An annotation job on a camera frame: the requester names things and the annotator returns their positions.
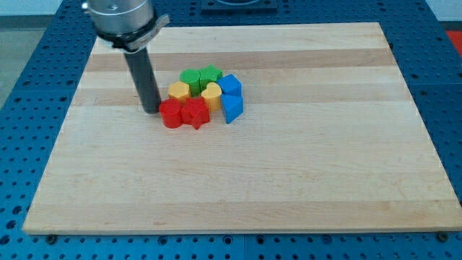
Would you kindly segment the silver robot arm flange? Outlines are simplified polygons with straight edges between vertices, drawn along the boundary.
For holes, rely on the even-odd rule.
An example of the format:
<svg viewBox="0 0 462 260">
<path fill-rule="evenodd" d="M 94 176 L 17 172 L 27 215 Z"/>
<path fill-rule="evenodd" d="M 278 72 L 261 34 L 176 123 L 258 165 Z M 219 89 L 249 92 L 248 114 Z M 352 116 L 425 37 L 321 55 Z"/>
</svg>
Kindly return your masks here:
<svg viewBox="0 0 462 260">
<path fill-rule="evenodd" d="M 98 37 L 126 53 L 145 48 L 170 23 L 151 0 L 86 0 L 82 11 L 91 17 Z"/>
</svg>

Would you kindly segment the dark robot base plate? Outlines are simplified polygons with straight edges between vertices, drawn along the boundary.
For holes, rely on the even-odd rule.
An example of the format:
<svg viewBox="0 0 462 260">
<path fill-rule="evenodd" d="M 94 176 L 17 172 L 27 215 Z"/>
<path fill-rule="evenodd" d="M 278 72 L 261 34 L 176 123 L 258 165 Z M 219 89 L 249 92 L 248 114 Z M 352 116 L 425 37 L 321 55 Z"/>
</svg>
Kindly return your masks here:
<svg viewBox="0 0 462 260">
<path fill-rule="evenodd" d="M 201 12 L 275 11 L 277 0 L 201 0 Z"/>
</svg>

